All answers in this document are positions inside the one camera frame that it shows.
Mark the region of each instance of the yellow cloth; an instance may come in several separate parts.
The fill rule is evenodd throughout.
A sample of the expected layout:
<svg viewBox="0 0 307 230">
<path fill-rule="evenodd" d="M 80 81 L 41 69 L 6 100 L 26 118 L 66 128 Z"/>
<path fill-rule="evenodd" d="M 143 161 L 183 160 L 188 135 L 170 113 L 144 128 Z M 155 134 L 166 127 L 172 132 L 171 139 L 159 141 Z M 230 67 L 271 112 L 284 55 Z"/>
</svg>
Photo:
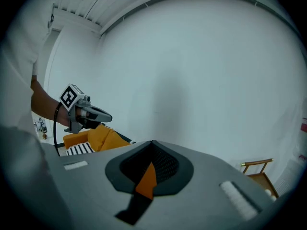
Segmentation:
<svg viewBox="0 0 307 230">
<path fill-rule="evenodd" d="M 110 150 L 113 148 L 120 148 L 127 145 L 130 145 L 130 143 L 123 140 L 114 130 L 111 130 L 106 137 L 101 151 Z"/>
<path fill-rule="evenodd" d="M 91 144 L 91 148 L 94 151 L 97 152 L 101 150 L 102 145 L 104 144 L 106 137 L 108 136 L 110 131 L 110 128 L 107 128 L 103 125 L 98 125 L 96 129 L 91 129 L 88 132 L 87 138 L 89 143 Z"/>
<path fill-rule="evenodd" d="M 129 142 L 123 140 L 114 130 L 104 125 L 91 129 L 87 137 L 92 149 L 96 152 L 130 145 Z"/>
</svg>

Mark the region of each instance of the gray surface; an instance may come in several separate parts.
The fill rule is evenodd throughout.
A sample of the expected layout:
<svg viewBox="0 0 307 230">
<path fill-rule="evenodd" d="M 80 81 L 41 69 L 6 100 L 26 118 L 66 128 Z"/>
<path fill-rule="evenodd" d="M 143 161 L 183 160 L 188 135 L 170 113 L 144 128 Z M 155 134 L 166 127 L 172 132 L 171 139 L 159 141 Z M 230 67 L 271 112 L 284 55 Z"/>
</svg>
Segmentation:
<svg viewBox="0 0 307 230">
<path fill-rule="evenodd" d="M 106 229 L 129 227 L 128 224 L 121 224 L 114 215 L 127 208 L 131 195 L 114 189 L 105 175 L 105 166 L 110 159 L 140 144 L 142 143 L 58 159 L 55 158 L 55 151 L 46 151 L 55 182 L 69 208 L 72 203 L 74 208 L 84 207 L 75 200 L 84 197 L 88 205 L 93 204 L 93 210 L 100 208 L 102 211 L 97 216 L 93 212 L 92 221 L 97 221 L 96 217 L 104 218 L 101 227 L 105 226 Z M 165 142 L 161 144 L 190 159 L 194 165 L 194 175 L 190 183 L 177 195 L 155 197 L 134 228 L 221 230 L 237 226 L 243 220 L 219 187 L 220 183 L 227 180 L 235 182 L 259 208 L 264 209 L 272 204 L 260 186 L 221 159 Z M 62 169 L 62 165 L 83 160 L 88 162 L 87 166 L 70 171 Z M 66 183 L 66 187 L 60 184 L 62 182 L 59 178 L 63 175 L 67 175 L 71 180 L 69 185 Z"/>
<path fill-rule="evenodd" d="M 128 224 L 123 224 L 120 220 L 113 217 L 108 211 L 109 205 L 101 203 L 103 202 L 101 198 L 108 197 L 108 195 L 101 195 L 99 194 L 100 188 L 94 188 L 96 185 L 95 182 L 99 178 L 99 171 L 94 169 L 93 160 L 86 159 L 89 163 L 86 167 L 91 168 L 88 172 L 94 172 L 92 176 L 88 173 L 84 174 L 84 167 L 66 171 L 60 159 L 67 158 L 68 161 L 69 159 L 71 159 L 71 161 L 80 161 L 79 159 L 74 160 L 74 157 L 78 157 L 79 155 L 59 157 L 54 146 L 43 144 L 42 148 L 45 152 L 45 158 L 48 161 L 50 173 L 53 176 L 54 182 L 69 208 L 74 229 L 138 229 Z M 76 180 L 74 180 L 74 176 L 72 176 L 71 172 L 77 175 Z"/>
</svg>

